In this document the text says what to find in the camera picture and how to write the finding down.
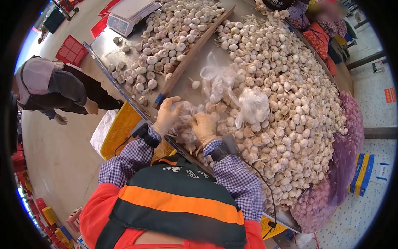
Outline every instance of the orange stripe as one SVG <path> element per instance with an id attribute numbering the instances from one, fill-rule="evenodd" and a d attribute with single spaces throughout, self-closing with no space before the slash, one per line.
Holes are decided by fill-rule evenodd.
<path id="1" fill-rule="evenodd" d="M 216 200 L 186 197 L 138 186 L 125 185 L 119 198 L 138 206 L 165 212 L 191 213 L 217 219 L 226 223 L 243 225 L 242 211 Z"/>
<path id="2" fill-rule="evenodd" d="M 162 161 L 165 162 L 165 163 L 167 163 L 167 164 L 173 165 L 173 166 L 176 166 L 176 165 L 177 165 L 177 162 L 173 163 L 173 162 L 170 162 L 169 160 L 164 159 L 164 158 L 159 159 L 159 162 L 162 162 Z"/>

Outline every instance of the concrete floor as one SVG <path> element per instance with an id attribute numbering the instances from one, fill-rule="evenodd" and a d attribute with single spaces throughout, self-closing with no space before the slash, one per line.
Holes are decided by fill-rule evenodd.
<path id="1" fill-rule="evenodd" d="M 65 20 L 54 34 L 49 34 L 36 55 L 55 60 L 68 35 L 81 43 L 91 43 L 90 29 L 101 19 L 98 13 L 108 3 L 109 0 L 79 3 L 80 11 L 70 22 Z M 123 99 L 90 56 L 86 56 L 80 67 L 101 82 L 111 96 Z M 67 125 L 59 125 L 39 111 L 23 111 L 23 147 L 34 198 L 43 198 L 54 209 L 59 222 L 68 227 L 65 220 L 76 208 L 84 206 L 97 187 L 104 160 L 92 148 L 90 138 L 106 111 L 100 110 L 98 115 L 56 112 L 68 119 Z M 75 239 L 80 236 L 69 231 Z"/>

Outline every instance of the metal table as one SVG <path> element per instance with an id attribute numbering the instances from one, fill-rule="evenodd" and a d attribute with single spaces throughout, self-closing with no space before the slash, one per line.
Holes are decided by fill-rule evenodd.
<path id="1" fill-rule="evenodd" d="M 225 9 L 231 8 L 233 5 L 236 5 L 234 13 L 228 18 L 230 21 L 240 22 L 240 16 L 252 15 L 255 14 L 259 17 L 264 17 L 259 11 L 255 9 L 254 1 L 238 1 L 238 0 L 222 0 L 220 1 L 223 4 Z M 156 97 L 158 96 L 160 90 L 164 86 L 164 77 L 160 75 L 156 75 L 156 80 L 158 82 L 158 86 L 156 89 L 149 92 L 146 96 L 149 100 L 149 104 L 146 107 L 143 107 L 138 104 L 133 98 L 132 94 L 134 93 L 134 86 L 127 86 L 125 83 L 118 84 L 115 79 L 110 75 L 107 67 L 109 64 L 117 65 L 119 62 L 124 61 L 126 63 L 126 69 L 131 69 L 131 64 L 138 60 L 140 52 L 138 53 L 135 49 L 131 49 L 128 53 L 124 53 L 121 51 L 121 47 L 124 43 L 129 46 L 134 46 L 141 42 L 142 31 L 146 29 L 146 24 L 144 21 L 141 21 L 138 25 L 136 25 L 133 32 L 128 36 L 124 37 L 123 41 L 119 44 L 115 44 L 113 42 L 114 37 L 119 37 L 120 35 L 111 30 L 109 27 L 106 27 L 91 44 L 83 43 L 83 45 L 88 50 L 91 57 L 95 60 L 97 65 L 103 71 L 103 73 L 107 76 L 107 78 L 112 82 L 112 84 L 116 87 L 116 89 L 123 95 L 123 97 L 131 104 L 131 106 L 148 122 L 153 124 L 156 121 L 157 110 L 152 108 L 152 105 L 155 102 Z M 303 40 L 303 36 L 294 30 L 294 32 Z M 200 70 L 207 65 L 207 55 L 210 52 L 213 52 L 214 56 L 217 59 L 219 65 L 227 65 L 228 62 L 231 62 L 229 58 L 229 54 L 226 53 L 221 48 L 218 48 L 214 44 L 214 39 L 217 39 L 217 34 L 214 34 L 207 43 L 201 48 L 198 56 L 193 62 L 192 67 L 185 70 L 178 83 L 169 94 L 170 96 L 180 96 L 182 101 L 189 101 L 193 105 L 197 106 L 199 104 L 205 104 L 205 100 L 201 94 L 201 88 L 192 89 L 191 88 L 191 78 L 192 80 L 201 80 L 199 72 Z M 318 54 L 315 50 L 309 45 L 309 43 L 304 39 L 305 44 L 311 49 L 311 51 L 315 54 L 316 58 L 319 60 Z M 322 60 L 319 60 L 322 67 L 326 70 L 326 73 L 331 77 L 329 70 L 326 68 L 325 64 Z M 195 157 L 191 156 L 189 153 L 185 151 L 183 146 L 179 145 L 175 142 L 171 137 L 166 136 L 165 140 L 169 142 L 180 154 L 182 154 L 185 158 L 187 158 L 192 163 L 196 163 L 203 168 L 203 170 L 212 174 L 211 169 L 201 165 Z M 273 220 L 273 216 L 263 213 L 263 215 Z M 293 219 L 290 212 L 281 212 L 277 215 L 278 223 L 283 226 L 300 232 L 300 226 Z"/>

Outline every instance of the metal pole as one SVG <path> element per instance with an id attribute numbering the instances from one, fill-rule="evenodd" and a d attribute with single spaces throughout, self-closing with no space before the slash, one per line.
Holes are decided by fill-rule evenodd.
<path id="1" fill-rule="evenodd" d="M 351 69 L 354 69 L 356 67 L 362 66 L 362 65 L 364 65 L 366 63 L 369 63 L 371 61 L 377 60 L 378 58 L 381 58 L 383 56 L 386 56 L 384 50 L 382 50 L 380 52 L 377 52 L 377 53 L 374 53 L 374 54 L 372 54 L 372 55 L 370 55 L 368 57 L 365 57 L 363 59 L 360 59 L 359 61 L 350 63 L 350 64 L 348 64 L 346 66 L 347 66 L 348 70 L 351 70 Z"/>
<path id="2" fill-rule="evenodd" d="M 364 20 L 364 21 L 361 21 L 361 22 L 359 22 L 357 25 L 354 26 L 354 29 L 357 29 L 357 28 L 361 27 L 362 25 L 364 25 L 364 24 L 366 24 L 366 23 L 368 23 L 368 22 L 369 22 L 368 19 L 366 19 L 366 20 Z"/>
<path id="3" fill-rule="evenodd" d="M 365 128 L 365 139 L 398 139 L 398 127 Z"/>

